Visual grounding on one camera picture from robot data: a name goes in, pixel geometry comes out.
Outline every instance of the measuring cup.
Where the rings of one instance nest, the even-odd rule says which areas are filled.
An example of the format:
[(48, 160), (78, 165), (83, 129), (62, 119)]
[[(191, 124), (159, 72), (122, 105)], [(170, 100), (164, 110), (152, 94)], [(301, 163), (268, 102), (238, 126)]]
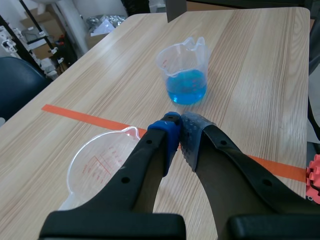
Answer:
[(169, 97), (178, 104), (193, 104), (201, 100), (207, 90), (210, 51), (205, 39), (194, 41), (188, 37), (184, 42), (162, 50), (156, 64)]
[(67, 172), (69, 197), (59, 210), (74, 209), (92, 199), (122, 167), (139, 142), (136, 127), (95, 136), (76, 153)]

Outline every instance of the black chair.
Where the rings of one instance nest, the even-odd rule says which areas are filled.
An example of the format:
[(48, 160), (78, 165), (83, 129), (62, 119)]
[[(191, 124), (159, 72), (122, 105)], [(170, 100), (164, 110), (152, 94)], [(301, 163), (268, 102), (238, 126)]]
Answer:
[(10, 119), (50, 82), (28, 62), (0, 57), (0, 118)]

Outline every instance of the wall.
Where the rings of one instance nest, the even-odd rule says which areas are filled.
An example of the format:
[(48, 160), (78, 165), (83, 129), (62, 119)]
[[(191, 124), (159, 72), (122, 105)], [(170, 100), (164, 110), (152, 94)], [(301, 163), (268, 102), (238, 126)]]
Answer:
[(84, 20), (100, 14), (127, 16), (121, 0), (73, 0), (73, 3)]

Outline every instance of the red object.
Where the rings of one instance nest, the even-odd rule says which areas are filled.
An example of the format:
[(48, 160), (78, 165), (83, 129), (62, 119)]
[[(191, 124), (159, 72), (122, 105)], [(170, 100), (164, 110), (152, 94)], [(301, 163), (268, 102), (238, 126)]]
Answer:
[(306, 195), (312, 197), (313, 201), (320, 204), (320, 192), (312, 187), (320, 188), (320, 154), (314, 156), (313, 161), (306, 168)]

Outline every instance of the screw hole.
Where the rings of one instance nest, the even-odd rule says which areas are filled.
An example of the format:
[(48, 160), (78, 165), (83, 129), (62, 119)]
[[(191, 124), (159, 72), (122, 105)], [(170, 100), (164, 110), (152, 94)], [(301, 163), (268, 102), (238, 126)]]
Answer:
[(272, 182), (268, 179), (263, 179), (262, 183), (268, 187), (272, 187)]
[(123, 177), (122, 179), (121, 179), (121, 182), (123, 183), (123, 184), (127, 184), (127, 183), (129, 183), (130, 182), (130, 178), (128, 178), (128, 177)]

